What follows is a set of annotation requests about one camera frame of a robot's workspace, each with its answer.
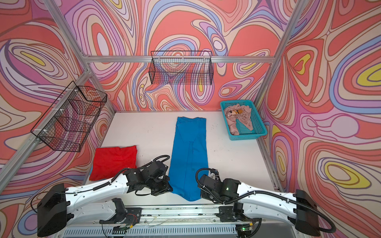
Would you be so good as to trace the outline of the blue t shirt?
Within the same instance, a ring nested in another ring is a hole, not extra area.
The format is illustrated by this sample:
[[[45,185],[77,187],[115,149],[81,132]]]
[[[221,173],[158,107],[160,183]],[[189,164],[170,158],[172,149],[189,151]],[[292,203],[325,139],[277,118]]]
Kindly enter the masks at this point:
[[[195,174],[206,167],[206,119],[178,117],[169,169],[173,193],[190,202],[201,199]]]

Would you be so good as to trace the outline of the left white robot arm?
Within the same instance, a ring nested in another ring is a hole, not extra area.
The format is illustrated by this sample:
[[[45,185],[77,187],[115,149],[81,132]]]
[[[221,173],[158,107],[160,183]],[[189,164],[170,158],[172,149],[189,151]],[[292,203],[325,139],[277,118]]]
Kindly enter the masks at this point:
[[[74,218],[75,209],[104,198],[144,188],[154,196],[172,192],[164,164],[169,159],[169,155],[161,155],[139,168],[124,168],[113,178],[87,186],[66,188],[61,183],[52,187],[37,205],[37,235],[46,237],[60,231]]]

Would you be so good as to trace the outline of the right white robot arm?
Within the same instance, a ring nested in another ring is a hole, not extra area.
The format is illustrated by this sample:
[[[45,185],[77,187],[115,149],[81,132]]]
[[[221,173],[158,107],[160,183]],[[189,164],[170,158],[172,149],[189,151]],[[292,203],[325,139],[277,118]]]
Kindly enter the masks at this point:
[[[281,193],[262,190],[239,180],[220,179],[216,169],[201,168],[195,180],[201,198],[218,204],[221,222],[245,222],[238,229],[240,238],[255,235],[265,219],[284,222],[312,237],[336,232],[334,222],[318,210],[317,203],[303,190]]]

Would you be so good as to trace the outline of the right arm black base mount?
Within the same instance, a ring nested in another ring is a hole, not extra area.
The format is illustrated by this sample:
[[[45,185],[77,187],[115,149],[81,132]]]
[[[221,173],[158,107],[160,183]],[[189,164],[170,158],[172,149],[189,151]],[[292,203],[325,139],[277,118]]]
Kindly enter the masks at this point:
[[[236,202],[230,206],[220,206],[216,216],[221,222],[259,222],[260,218],[249,218],[244,215],[243,203]]]

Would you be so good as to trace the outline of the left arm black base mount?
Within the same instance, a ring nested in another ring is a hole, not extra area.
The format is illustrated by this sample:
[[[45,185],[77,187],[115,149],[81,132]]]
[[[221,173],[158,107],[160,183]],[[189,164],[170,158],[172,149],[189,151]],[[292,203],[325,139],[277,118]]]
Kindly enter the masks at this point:
[[[114,214],[108,220],[100,220],[100,224],[127,224],[135,225],[140,222],[142,208],[126,207],[120,198],[112,199],[115,206]]]

